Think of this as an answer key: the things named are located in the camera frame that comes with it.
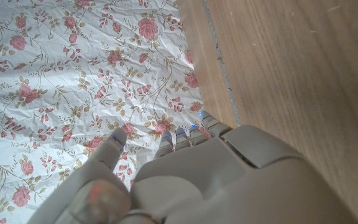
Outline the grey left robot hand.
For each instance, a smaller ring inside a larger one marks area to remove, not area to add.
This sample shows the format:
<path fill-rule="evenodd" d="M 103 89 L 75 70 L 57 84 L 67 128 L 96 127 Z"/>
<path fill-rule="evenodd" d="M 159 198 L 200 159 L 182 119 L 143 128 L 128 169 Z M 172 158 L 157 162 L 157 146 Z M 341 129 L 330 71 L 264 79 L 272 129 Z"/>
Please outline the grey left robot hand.
<path fill-rule="evenodd" d="M 113 174 L 126 143 L 116 128 L 31 216 L 31 223 L 356 223 L 294 148 L 207 112 L 202 127 L 164 131 L 131 188 Z"/>

